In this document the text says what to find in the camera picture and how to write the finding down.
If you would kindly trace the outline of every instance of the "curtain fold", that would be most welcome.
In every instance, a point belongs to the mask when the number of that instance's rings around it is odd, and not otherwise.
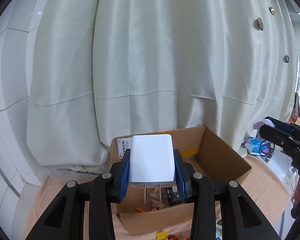
[[[284,0],[48,0],[28,145],[41,165],[86,169],[114,137],[207,125],[237,150],[256,121],[289,117],[293,43]]]

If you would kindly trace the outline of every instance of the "curtain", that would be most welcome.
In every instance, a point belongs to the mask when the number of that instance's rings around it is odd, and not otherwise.
[[[81,8],[87,2],[76,0]],[[28,116],[28,144],[41,165],[99,166],[114,137],[198,125],[237,150],[253,123],[291,114],[296,64],[284,0],[98,0],[89,8],[94,29],[84,37],[78,32],[87,9],[48,3]],[[59,15],[49,12],[53,6]],[[76,29],[68,26],[79,19]],[[85,102],[77,98],[82,83]]]

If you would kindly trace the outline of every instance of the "silver screw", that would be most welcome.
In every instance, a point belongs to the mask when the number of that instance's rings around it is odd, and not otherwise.
[[[75,181],[71,180],[67,183],[67,187],[74,187],[75,186]]]
[[[200,172],[196,172],[196,173],[193,174],[193,177],[195,179],[201,179],[203,176],[202,176],[202,174]]]
[[[231,180],[231,181],[229,182],[229,185],[230,185],[231,187],[237,187],[237,186],[238,186],[238,183],[237,183],[236,181],[234,181],[234,180]]]
[[[104,179],[109,179],[111,177],[111,173],[110,172],[105,172],[105,173],[102,174],[102,177]]]

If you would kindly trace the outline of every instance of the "barcode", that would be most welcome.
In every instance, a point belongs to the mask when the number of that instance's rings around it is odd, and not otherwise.
[[[122,151],[123,151],[123,154],[124,154],[124,152],[126,151],[125,140],[122,140]]]

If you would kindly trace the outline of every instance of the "orange object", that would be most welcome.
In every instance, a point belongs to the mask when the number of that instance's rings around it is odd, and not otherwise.
[[[144,212],[144,210],[142,210],[142,209],[140,209],[140,208],[135,208],[134,210],[135,210],[135,212],[137,212],[137,213],[143,213],[143,212]]]

